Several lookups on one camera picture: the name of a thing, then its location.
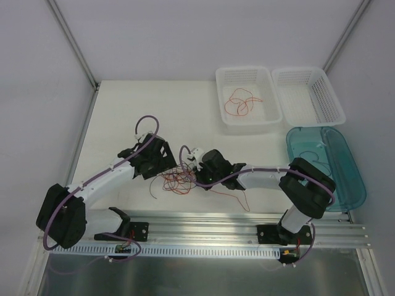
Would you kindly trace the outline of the right white perforated basket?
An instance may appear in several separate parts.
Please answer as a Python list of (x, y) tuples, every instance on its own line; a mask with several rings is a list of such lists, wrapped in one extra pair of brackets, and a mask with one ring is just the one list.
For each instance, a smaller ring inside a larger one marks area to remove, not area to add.
[(277, 68), (271, 75), (288, 125), (319, 127), (346, 122), (339, 99), (321, 68)]

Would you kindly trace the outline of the aluminium frame post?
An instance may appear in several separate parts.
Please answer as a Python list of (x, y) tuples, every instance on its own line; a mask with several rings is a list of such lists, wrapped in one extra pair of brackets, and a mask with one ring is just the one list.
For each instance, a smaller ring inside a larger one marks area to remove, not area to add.
[(83, 70), (83, 73), (85, 74), (87, 80), (89, 81), (89, 84), (92, 86), (94, 90), (97, 90), (99, 87), (99, 83), (95, 79), (93, 72), (91, 71), (57, 1), (46, 0), (45, 3), (48, 5), (49, 10), (52, 12), (61, 32), (65, 36), (75, 58), (77, 59), (81, 69)]
[(323, 64), (323, 71), (325, 73), (329, 73), (333, 68), (336, 60), (342, 53), (343, 49), (345, 48), (346, 44), (349, 41), (352, 33), (357, 28), (360, 21), (363, 19), (364, 15), (367, 13), (368, 8), (373, 3), (372, 0), (362, 0), (359, 1), (355, 11), (352, 13), (350, 19), (348, 20), (344, 30), (340, 34), (337, 42), (335, 43), (333, 49), (331, 50), (329, 56), (327, 57), (325, 63)]

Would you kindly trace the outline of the left white perforated basket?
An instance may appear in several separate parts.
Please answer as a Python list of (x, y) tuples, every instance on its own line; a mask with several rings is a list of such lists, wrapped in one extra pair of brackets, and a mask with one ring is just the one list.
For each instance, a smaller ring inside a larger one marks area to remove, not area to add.
[(274, 133), (283, 113), (269, 70), (261, 66), (223, 67), (215, 72), (221, 119), (229, 133)]

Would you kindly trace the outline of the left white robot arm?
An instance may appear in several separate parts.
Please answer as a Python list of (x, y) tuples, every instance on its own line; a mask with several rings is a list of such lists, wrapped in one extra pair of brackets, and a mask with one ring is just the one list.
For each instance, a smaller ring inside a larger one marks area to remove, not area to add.
[(169, 143), (152, 133), (119, 152), (112, 165), (81, 184), (52, 185), (44, 198), (36, 226), (64, 249), (82, 237), (97, 241), (136, 237), (131, 218), (117, 207), (93, 210), (92, 206), (114, 189), (141, 176), (151, 179), (177, 165)]

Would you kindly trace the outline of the right aluminium frame post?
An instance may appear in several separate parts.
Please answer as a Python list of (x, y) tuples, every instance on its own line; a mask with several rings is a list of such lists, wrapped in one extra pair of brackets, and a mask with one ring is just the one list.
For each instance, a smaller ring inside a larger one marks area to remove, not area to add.
[(323, 64), (323, 71), (325, 73), (329, 73), (333, 68), (336, 60), (342, 53), (343, 49), (345, 48), (346, 44), (349, 41), (352, 33), (357, 28), (360, 21), (363, 19), (364, 15), (367, 13), (368, 8), (373, 3), (372, 0), (362, 0), (359, 1), (355, 11), (352, 13), (350, 19), (348, 20), (344, 30), (340, 34), (337, 42), (335, 43), (333, 49), (331, 50), (329, 56), (327, 57), (325, 63)]

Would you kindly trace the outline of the left aluminium frame post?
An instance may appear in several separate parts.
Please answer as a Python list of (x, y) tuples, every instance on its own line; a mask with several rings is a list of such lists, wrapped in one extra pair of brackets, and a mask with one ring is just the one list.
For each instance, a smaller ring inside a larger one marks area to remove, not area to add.
[(83, 73), (85, 74), (87, 80), (89, 81), (89, 84), (92, 86), (94, 90), (97, 90), (99, 87), (99, 83), (95, 79), (93, 72), (91, 71), (57, 1), (46, 0), (45, 3), (48, 5), (49, 10), (52, 12), (61, 32), (65, 36), (75, 58), (77, 59), (81, 69), (83, 70)]

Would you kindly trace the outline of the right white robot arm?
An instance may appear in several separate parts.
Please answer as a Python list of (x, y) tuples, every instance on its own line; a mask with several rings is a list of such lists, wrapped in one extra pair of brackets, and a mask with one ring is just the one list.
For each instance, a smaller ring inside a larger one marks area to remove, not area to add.
[(306, 223), (322, 218), (335, 202), (335, 182), (307, 160), (297, 157), (284, 167), (262, 167), (230, 163), (217, 150), (195, 148), (188, 160), (193, 163), (195, 183), (205, 190), (221, 184), (229, 190), (273, 189), (282, 191), (292, 207), (281, 217), (269, 241), (288, 245), (299, 236)]

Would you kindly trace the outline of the aluminium mounting rail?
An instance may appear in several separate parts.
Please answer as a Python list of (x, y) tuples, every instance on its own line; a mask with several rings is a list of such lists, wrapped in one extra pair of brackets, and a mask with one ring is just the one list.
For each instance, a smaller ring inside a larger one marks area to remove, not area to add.
[[(274, 213), (178, 213), (147, 210), (126, 212), (132, 222), (148, 223), (148, 244), (247, 246), (258, 244), (257, 226), (276, 225)], [(313, 221), (314, 247), (370, 249), (366, 227), (352, 224), (347, 215), (329, 214)]]

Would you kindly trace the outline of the white perforated basket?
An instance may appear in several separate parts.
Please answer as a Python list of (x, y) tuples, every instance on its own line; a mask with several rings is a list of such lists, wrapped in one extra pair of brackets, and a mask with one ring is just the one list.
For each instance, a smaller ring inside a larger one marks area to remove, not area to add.
[(321, 68), (277, 68), (271, 75), (288, 125), (319, 127), (346, 122), (339, 99)]
[(274, 133), (283, 113), (269, 70), (261, 66), (223, 67), (215, 72), (221, 119), (229, 133)]

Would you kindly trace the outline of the teal transparent plastic tub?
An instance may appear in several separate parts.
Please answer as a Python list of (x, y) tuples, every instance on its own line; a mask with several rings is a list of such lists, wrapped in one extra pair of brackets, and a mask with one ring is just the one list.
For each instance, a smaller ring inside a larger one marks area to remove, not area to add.
[(336, 184), (335, 203), (329, 212), (346, 212), (360, 207), (367, 192), (344, 136), (330, 126), (297, 127), (286, 135), (288, 158), (301, 157)]

